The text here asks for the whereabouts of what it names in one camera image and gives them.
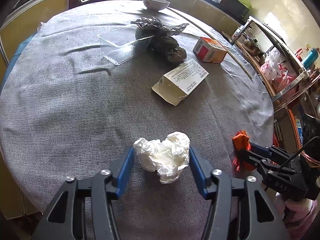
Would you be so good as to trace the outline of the right hand white glove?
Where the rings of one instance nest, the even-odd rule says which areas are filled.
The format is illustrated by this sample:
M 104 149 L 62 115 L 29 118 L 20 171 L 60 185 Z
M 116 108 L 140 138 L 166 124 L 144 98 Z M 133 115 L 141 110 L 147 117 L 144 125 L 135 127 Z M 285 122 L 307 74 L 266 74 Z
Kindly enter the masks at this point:
M 301 239 L 316 218 L 317 201 L 303 199 L 298 202 L 284 200 L 276 193 L 274 206 L 283 220 L 291 239 Z

